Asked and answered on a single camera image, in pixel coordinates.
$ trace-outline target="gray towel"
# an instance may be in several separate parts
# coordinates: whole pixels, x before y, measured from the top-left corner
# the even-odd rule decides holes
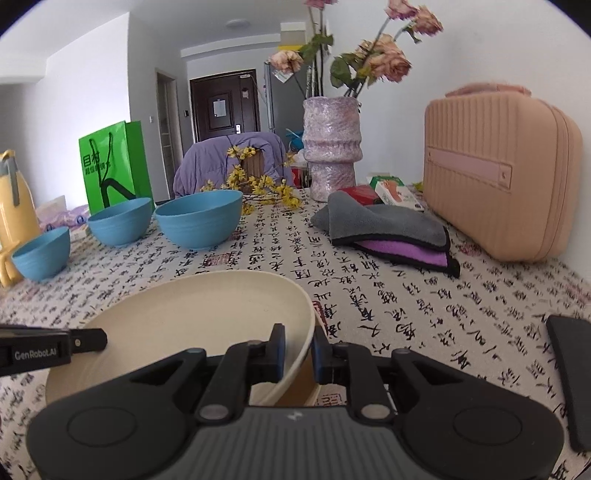
[[[396,240],[438,252],[449,251],[445,227],[435,219],[406,207],[364,207],[345,192],[334,192],[328,205],[311,219],[338,247],[363,240]]]

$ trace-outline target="yellow pitcher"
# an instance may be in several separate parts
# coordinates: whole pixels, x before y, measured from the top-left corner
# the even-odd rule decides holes
[[[0,284],[3,287],[22,280],[12,263],[12,253],[41,235],[31,191],[14,157],[14,150],[6,150],[0,160]]]

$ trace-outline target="beige bowl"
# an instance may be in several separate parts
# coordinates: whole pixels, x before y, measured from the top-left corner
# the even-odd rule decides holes
[[[235,343],[267,340],[285,325],[285,374],[251,391],[251,405],[274,405],[294,381],[310,347],[314,308],[295,282],[271,273],[228,270],[172,281],[129,297],[86,328],[102,328],[107,348],[50,370],[47,403],[192,347],[221,355]]]

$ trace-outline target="textured vase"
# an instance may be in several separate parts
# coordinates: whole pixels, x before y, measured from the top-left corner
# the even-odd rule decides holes
[[[312,97],[304,102],[304,158],[310,196],[327,202],[339,189],[355,186],[353,164],[363,158],[359,102],[352,97]]]

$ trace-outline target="table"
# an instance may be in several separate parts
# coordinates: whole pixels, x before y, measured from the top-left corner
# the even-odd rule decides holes
[[[589,318],[591,288],[557,260],[501,264],[453,228],[459,279],[334,248],[310,225],[319,204],[261,206],[230,240],[209,251],[172,245],[152,224],[125,248],[91,238],[73,244],[69,266],[44,284],[25,281],[0,296],[0,323],[80,327],[126,296],[162,282],[228,268],[264,270],[299,283],[320,305],[331,341],[361,343],[376,355],[412,348],[486,378],[554,411],[566,408],[544,322],[550,313]],[[26,452],[27,424],[44,406],[47,372],[0,379],[0,460],[14,480],[38,478]],[[568,444],[552,478],[570,480],[589,456]]]

